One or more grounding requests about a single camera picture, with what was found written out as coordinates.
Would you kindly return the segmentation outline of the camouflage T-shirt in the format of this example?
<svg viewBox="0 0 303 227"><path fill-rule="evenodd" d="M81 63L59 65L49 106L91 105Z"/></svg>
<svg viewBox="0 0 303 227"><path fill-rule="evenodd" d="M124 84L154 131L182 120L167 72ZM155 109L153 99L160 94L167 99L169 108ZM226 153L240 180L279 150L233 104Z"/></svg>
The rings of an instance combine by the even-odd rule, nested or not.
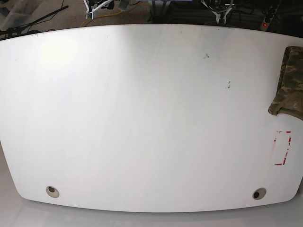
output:
<svg viewBox="0 0 303 227"><path fill-rule="evenodd" d="M303 119L303 48L285 49L276 96L268 108L271 115L287 114Z"/></svg>

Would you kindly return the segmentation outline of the red tape rectangle marking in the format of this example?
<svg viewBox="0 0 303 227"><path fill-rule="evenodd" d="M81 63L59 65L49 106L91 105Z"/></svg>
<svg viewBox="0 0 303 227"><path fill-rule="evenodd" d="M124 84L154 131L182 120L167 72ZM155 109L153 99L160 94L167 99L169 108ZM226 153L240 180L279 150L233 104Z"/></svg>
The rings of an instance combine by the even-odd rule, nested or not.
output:
<svg viewBox="0 0 303 227"><path fill-rule="evenodd" d="M272 152L273 166L283 166L286 162L287 155L290 149L290 143L292 140L291 131L277 131Z"/></svg>

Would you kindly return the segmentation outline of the black tripod on floor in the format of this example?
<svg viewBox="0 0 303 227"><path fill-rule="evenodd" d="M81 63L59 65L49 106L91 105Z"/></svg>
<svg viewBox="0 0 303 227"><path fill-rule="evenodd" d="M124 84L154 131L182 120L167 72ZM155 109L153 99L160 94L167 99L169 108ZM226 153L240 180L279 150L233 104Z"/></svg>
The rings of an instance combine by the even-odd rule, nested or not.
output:
<svg viewBox="0 0 303 227"><path fill-rule="evenodd" d="M27 23L27 24L23 24L20 26L16 26L16 27L9 27L4 31L0 31L0 35L4 36L3 38L1 38L1 40L5 40L5 39L10 39L10 38L14 38L14 37L19 37L19 36L23 36L26 35L27 33L23 33L24 30L26 30L28 27L31 28L34 25L40 24L40 23L44 23L47 21L50 21L54 16L56 16L59 12L67 9L69 7L69 5L66 6L61 6L59 9L31 22L31 23Z"/></svg>

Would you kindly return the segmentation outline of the black power strip red switch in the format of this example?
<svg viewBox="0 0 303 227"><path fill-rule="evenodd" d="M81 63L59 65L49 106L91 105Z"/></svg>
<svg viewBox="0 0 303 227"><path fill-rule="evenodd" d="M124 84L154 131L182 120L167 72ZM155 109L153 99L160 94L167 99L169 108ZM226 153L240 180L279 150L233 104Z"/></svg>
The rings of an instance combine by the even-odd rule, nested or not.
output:
<svg viewBox="0 0 303 227"><path fill-rule="evenodd" d="M268 8L268 11L265 13L265 17L263 19L263 22L260 25L261 31L267 31L269 28L270 23L272 22L279 6L281 4L280 0L273 0L270 7Z"/></svg>

